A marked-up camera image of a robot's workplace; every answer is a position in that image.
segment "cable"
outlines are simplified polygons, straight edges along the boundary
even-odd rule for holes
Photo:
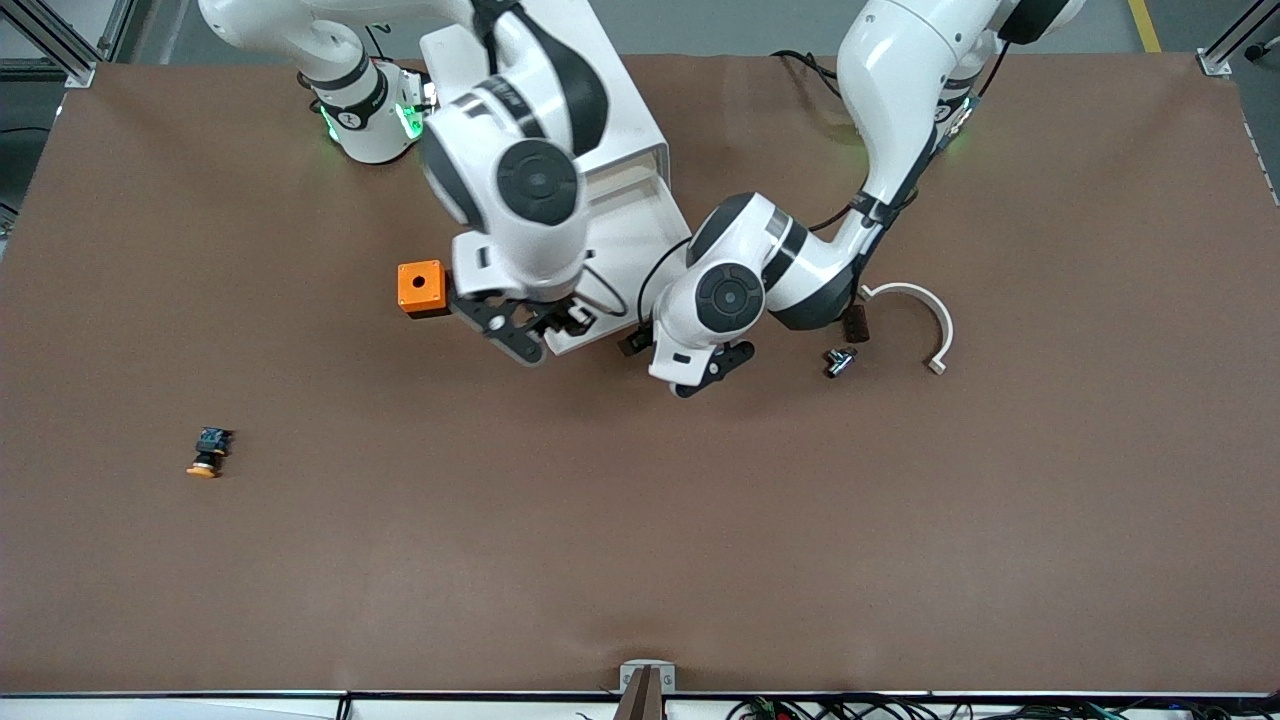
[[[814,70],[815,73],[823,77],[829,77],[831,79],[836,79],[836,72],[822,67],[818,63],[818,59],[813,56],[813,53],[801,55],[795,50],[778,50],[777,53],[771,53],[769,58],[795,58],[796,60],[800,60],[805,65],[809,65],[809,69]]]
[[[374,29],[371,27],[369,27],[369,26],[365,26],[365,32],[369,33],[369,40],[371,40],[374,42],[374,50],[378,51],[378,55],[374,55],[372,59],[374,60],[390,60],[390,58],[388,58],[387,55],[383,55],[383,46],[379,45],[378,44],[378,38],[374,37]],[[383,32],[390,32],[390,28],[388,28],[388,29],[385,29]]]
[[[908,205],[910,205],[911,202],[915,202],[915,199],[919,197],[919,196],[920,196],[920,188],[919,187],[913,187],[911,192],[908,193],[908,196],[906,196],[905,200],[902,200],[902,204],[899,205],[896,209],[893,209],[893,215],[897,217],[897,214],[901,213],[902,210],[905,210]],[[854,201],[850,200],[849,204],[845,205],[844,208],[841,208],[840,211],[836,213],[835,215],[827,218],[826,220],[818,223],[817,225],[809,225],[809,232],[818,232],[820,229],[826,229],[826,228],[836,224],[837,222],[840,222],[841,218],[844,218],[845,215],[847,215],[849,211],[852,210],[852,209],[854,209]],[[904,707],[906,706],[905,702],[899,702],[899,705],[902,705]],[[920,707],[922,710],[929,711],[924,706],[918,706],[918,707]]]
[[[818,231],[820,231],[823,228],[828,228],[828,227],[836,224],[837,222],[840,222],[841,218],[844,218],[845,215],[847,215],[849,211],[852,210],[852,209],[854,209],[854,204],[849,202],[847,205],[845,205],[844,208],[841,208],[840,211],[836,213],[835,215],[827,218],[826,220],[818,223],[817,225],[809,225],[809,232],[818,232]]]
[[[735,705],[733,707],[730,708],[728,714],[724,715],[724,720],[733,720],[733,715],[739,710],[742,710],[744,707],[748,707],[750,705],[751,705],[751,701],[749,701],[749,700],[744,700],[742,702]]]
[[[829,90],[832,95],[841,99],[844,97],[842,95],[840,95],[840,88],[837,88],[835,85],[831,83],[831,81],[836,79],[836,72],[822,67],[822,64],[818,63],[818,59],[813,56],[813,53],[809,53],[808,55],[801,55],[795,50],[778,50],[777,53],[772,53],[769,56],[794,58],[804,63],[806,68],[818,73],[818,77],[822,79],[822,83],[827,86],[827,90]]]
[[[778,705],[781,705],[783,710],[790,710],[796,716],[796,720],[815,720],[815,717],[810,715],[808,710],[800,707],[800,705],[795,702],[778,701]]]
[[[940,717],[937,712],[934,712],[933,710],[931,710],[925,705],[920,705],[919,702],[915,702],[914,700],[908,700],[908,698],[900,697],[900,698],[896,698],[896,702],[899,705],[901,705],[902,707],[905,707],[906,711],[911,714],[911,717],[922,717],[922,719],[927,719],[927,720],[942,720],[942,717]]]
[[[689,245],[689,242],[692,240],[694,240],[692,237],[686,237],[685,240],[681,240],[676,245],[672,245],[671,247],[667,249],[666,252],[662,254],[662,258],[658,258],[658,261],[653,264],[653,268],[649,268],[649,274],[644,277],[644,281],[640,283],[640,292],[636,295],[636,322],[639,322],[641,325],[644,324],[644,288],[649,287],[649,281],[653,279],[654,273],[658,272],[658,268],[660,268],[662,264],[666,263],[667,259],[671,258],[677,250]]]
[[[609,281],[607,281],[603,277],[600,277],[600,273],[596,273],[595,269],[591,268],[590,265],[582,265],[582,269],[586,270],[588,273],[590,273],[593,278],[600,281],[600,284],[603,284],[609,292],[612,292],[613,297],[618,299],[618,302],[622,305],[622,310],[609,310],[608,307],[604,307],[604,306],[599,305],[595,301],[595,299],[588,297],[588,296],[582,295],[581,292],[575,293],[575,296],[579,300],[581,300],[582,302],[586,302],[591,307],[595,307],[596,310],[599,310],[600,313],[604,313],[605,315],[608,315],[611,318],[626,318],[627,313],[631,309],[627,307],[627,301],[622,299],[622,293],[618,292],[617,288],[614,288],[612,284],[609,284]]]
[[[991,67],[991,74],[987,76],[987,79],[983,81],[982,83],[982,90],[978,91],[979,99],[982,99],[982,96],[987,94],[987,88],[991,87],[991,81],[996,79],[996,73],[1000,72],[1000,65],[1005,61],[1005,55],[1009,54],[1010,45],[1012,44],[1005,41],[1005,46],[1000,49],[1000,55],[996,58],[996,64]]]

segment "green led light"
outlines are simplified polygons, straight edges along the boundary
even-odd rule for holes
[[[338,140],[338,131],[333,128],[333,119],[329,118],[329,111],[324,109],[324,105],[320,106],[320,117],[324,118],[324,124],[329,127],[329,137],[334,142],[340,142]]]
[[[399,102],[396,104],[396,117],[401,119],[401,124],[404,127],[404,135],[410,140],[417,140],[422,135],[422,120],[419,119],[419,113],[413,108],[406,108]]]

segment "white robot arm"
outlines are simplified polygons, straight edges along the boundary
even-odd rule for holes
[[[348,14],[362,14],[365,23],[372,23],[384,9],[365,6]],[[466,0],[419,3],[417,9],[417,14],[449,19],[466,10],[470,19]],[[371,60],[355,31],[328,17],[325,8],[305,0],[200,0],[200,12],[228,44],[292,60],[320,100],[330,137],[353,160],[394,160],[421,132],[420,108],[428,100],[421,77],[389,60]]]
[[[353,159],[383,163],[419,142],[433,192],[465,232],[454,238],[449,306],[521,363],[541,359],[541,329],[584,331],[568,313],[586,259],[585,181],[575,159],[604,135],[609,97],[579,53],[516,0],[200,0],[209,26],[246,50],[292,59]],[[421,81],[371,61],[355,32],[434,15],[470,28],[490,76],[421,113]],[[543,323],[509,323],[485,299],[538,305]]]
[[[869,0],[840,46],[837,77],[869,172],[824,242],[758,193],[722,202],[694,234],[689,270],[658,297],[649,373],[687,397],[749,359],[763,309],[790,329],[832,323],[910,201],[983,64],[1070,20],[1084,0]],[[717,357],[728,356],[731,363]]]

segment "orange box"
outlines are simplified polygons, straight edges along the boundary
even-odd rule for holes
[[[448,315],[444,283],[444,266],[439,260],[404,263],[396,278],[401,310],[415,319]]]

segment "white curved clip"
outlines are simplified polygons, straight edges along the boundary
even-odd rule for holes
[[[942,300],[937,295],[933,295],[928,290],[911,283],[886,283],[874,290],[867,287],[865,284],[858,288],[858,296],[863,299],[864,302],[870,301],[878,295],[887,292],[901,292],[902,295],[910,295],[911,297],[919,300],[920,302],[929,306],[933,310],[933,316],[938,319],[938,327],[942,329],[942,345],[938,351],[933,354],[929,359],[929,369],[934,374],[941,375],[946,372],[947,366],[942,363],[942,357],[951,350],[951,340],[955,338],[956,327],[951,322],[951,311],[947,306],[942,304]]]

